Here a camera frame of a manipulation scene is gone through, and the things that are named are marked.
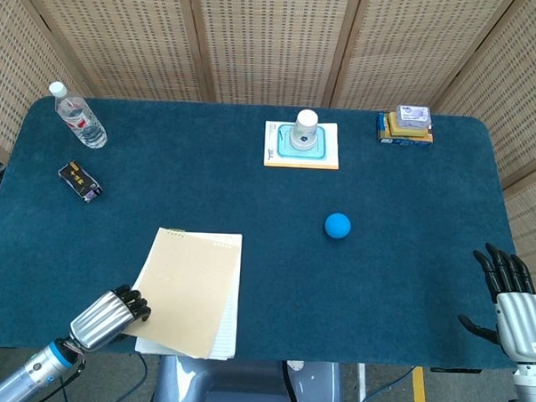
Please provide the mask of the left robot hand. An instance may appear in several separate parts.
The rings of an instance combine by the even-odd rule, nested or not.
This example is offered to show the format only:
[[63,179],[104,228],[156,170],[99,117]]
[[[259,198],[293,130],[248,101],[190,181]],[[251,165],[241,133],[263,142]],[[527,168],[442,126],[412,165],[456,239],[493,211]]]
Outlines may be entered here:
[[130,324],[145,322],[151,308],[140,291],[121,285],[107,291],[70,323],[70,340],[81,351],[94,352],[111,343]]

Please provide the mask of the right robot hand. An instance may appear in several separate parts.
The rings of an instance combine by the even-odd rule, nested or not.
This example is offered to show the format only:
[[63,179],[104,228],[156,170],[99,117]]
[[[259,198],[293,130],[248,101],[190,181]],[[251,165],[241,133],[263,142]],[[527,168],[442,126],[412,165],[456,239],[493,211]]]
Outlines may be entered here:
[[473,255],[484,273],[496,327],[479,326],[466,315],[458,320],[469,333],[501,347],[517,364],[536,364],[536,290],[529,268],[518,255],[493,244],[485,244],[485,249]]

